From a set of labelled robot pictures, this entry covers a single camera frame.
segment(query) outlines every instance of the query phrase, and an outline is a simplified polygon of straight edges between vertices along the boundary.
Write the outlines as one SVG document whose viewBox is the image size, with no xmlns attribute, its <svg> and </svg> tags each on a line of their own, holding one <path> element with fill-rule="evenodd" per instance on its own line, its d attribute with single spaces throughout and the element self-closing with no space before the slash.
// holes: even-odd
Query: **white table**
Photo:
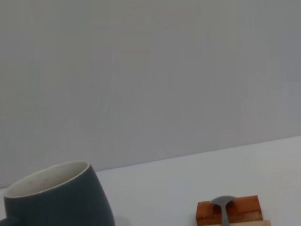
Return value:
<svg viewBox="0 0 301 226">
<path fill-rule="evenodd" d="M 117 226 L 195 226 L 197 202 L 225 194 L 259 195 L 264 218 L 273 226 L 301 224 L 301 137 L 97 175 Z M 0 218 L 4 217 L 1 201 Z"/>
</svg>

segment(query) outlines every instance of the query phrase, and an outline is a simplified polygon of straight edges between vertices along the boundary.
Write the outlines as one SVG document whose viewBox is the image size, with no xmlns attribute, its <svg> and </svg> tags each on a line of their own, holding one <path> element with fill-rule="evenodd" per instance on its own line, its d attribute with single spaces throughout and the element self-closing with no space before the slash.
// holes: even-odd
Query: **dark green mug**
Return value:
<svg viewBox="0 0 301 226">
<path fill-rule="evenodd" d="M 10 186 L 0 226 L 115 226 L 103 188 L 85 161 L 58 164 Z"/>
</svg>

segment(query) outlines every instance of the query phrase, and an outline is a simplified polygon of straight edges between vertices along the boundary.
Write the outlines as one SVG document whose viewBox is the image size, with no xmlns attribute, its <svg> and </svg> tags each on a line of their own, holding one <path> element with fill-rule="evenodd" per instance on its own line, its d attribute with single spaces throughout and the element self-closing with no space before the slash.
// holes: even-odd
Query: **gray wall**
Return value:
<svg viewBox="0 0 301 226">
<path fill-rule="evenodd" d="M 301 135 L 300 0 L 1 0 L 0 186 Z"/>
</svg>

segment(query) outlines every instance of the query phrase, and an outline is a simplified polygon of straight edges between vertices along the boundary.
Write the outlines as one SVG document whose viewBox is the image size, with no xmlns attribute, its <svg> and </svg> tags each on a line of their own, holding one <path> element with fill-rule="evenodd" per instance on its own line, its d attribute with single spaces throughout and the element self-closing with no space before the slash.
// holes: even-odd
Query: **wooden block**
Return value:
<svg viewBox="0 0 301 226">
<path fill-rule="evenodd" d="M 230 223 L 263 220 L 258 196 L 240 197 L 227 205 Z M 196 219 L 198 226 L 222 223 L 221 208 L 210 201 L 199 202 Z"/>
<path fill-rule="evenodd" d="M 261 221 L 249 221 L 249 222 L 241 222 L 241 223 L 232 223 L 230 226 L 271 226 L 271 222 L 269 220 L 261 220 Z"/>
</svg>

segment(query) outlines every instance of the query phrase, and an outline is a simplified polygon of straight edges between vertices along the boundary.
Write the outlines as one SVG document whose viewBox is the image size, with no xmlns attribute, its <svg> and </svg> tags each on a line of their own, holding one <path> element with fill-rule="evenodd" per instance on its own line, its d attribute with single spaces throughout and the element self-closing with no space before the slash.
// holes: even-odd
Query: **metal spoon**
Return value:
<svg viewBox="0 0 301 226">
<path fill-rule="evenodd" d="M 221 207 L 222 226 L 230 226 L 229 220 L 228 220 L 228 214 L 226 211 L 226 206 L 229 202 L 231 202 L 234 199 L 235 199 L 234 196 L 220 196 L 220 197 L 217 197 L 217 198 L 211 200 L 211 203 Z"/>
</svg>

